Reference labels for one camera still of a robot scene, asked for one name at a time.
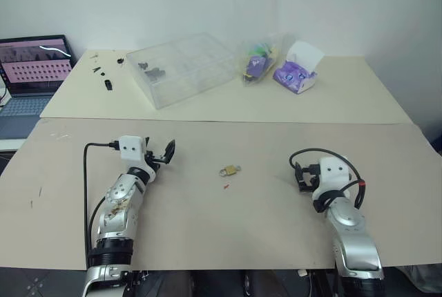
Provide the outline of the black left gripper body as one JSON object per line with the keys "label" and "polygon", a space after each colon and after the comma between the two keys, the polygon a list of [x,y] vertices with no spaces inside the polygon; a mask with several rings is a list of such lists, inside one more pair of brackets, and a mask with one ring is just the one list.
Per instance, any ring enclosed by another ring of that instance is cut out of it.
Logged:
{"label": "black left gripper body", "polygon": [[144,155],[144,160],[147,166],[149,166],[155,173],[158,172],[162,164],[166,164],[165,157],[155,157],[152,151],[146,152],[146,154]]}

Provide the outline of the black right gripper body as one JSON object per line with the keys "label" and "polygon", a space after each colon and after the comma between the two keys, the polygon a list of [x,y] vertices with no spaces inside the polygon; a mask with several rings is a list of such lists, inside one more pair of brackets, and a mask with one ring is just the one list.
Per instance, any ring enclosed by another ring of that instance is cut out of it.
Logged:
{"label": "black right gripper body", "polygon": [[311,185],[311,192],[314,192],[320,183],[320,165],[310,164],[310,174],[306,173],[302,175],[302,178],[306,183]]}

